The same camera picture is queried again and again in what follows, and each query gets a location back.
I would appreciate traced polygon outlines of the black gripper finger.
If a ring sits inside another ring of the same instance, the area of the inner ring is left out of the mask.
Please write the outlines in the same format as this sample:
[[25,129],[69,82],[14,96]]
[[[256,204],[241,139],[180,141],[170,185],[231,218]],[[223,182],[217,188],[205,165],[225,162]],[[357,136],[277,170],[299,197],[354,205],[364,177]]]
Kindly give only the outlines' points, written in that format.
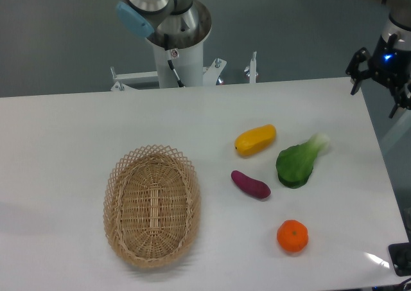
[[[368,61],[371,59],[371,54],[367,48],[360,48],[354,53],[347,69],[345,71],[346,75],[350,77],[351,83],[353,85],[350,94],[355,95],[362,85],[364,80],[371,78],[371,71],[368,66]],[[366,63],[366,69],[360,70],[360,65]]]
[[389,114],[390,119],[394,117],[398,109],[410,110],[410,84],[393,87],[390,93],[394,99],[394,106]]

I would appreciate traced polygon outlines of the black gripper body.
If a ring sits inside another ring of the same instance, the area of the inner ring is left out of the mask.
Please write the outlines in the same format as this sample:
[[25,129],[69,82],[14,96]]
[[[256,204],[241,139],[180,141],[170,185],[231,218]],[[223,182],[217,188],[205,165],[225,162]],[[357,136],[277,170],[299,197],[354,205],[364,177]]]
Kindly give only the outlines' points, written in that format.
[[368,61],[371,78],[385,87],[403,87],[410,78],[410,50],[401,49],[400,35],[381,37]]

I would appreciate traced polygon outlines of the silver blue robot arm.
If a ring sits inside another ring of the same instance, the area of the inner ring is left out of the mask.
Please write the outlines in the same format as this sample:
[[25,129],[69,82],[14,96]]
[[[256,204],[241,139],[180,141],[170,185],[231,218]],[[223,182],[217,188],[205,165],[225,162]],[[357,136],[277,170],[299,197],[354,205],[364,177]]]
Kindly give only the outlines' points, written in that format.
[[[390,112],[410,108],[410,0],[373,0],[389,7],[389,19],[373,53],[359,49],[346,74],[356,94],[372,79],[394,99]],[[116,13],[123,25],[152,46],[162,88],[216,85],[225,62],[203,68],[203,43],[211,31],[208,9],[196,0],[121,0]]]

